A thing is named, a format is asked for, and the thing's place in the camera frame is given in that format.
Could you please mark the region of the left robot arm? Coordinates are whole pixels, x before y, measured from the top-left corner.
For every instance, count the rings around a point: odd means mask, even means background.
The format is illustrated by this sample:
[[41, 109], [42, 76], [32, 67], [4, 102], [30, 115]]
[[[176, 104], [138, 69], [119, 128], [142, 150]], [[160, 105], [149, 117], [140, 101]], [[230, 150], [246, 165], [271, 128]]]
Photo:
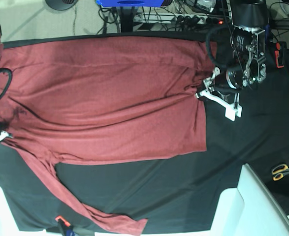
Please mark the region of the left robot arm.
[[[240, 93], [266, 78], [268, 11], [264, 0], [229, 0], [227, 5], [230, 15], [224, 14], [224, 22], [206, 34], [206, 50], [216, 67], [212, 75], [203, 80], [196, 97], [238, 109]], [[227, 63], [217, 61], [211, 48], [212, 36], [222, 30], [228, 30], [232, 47], [232, 58]]]

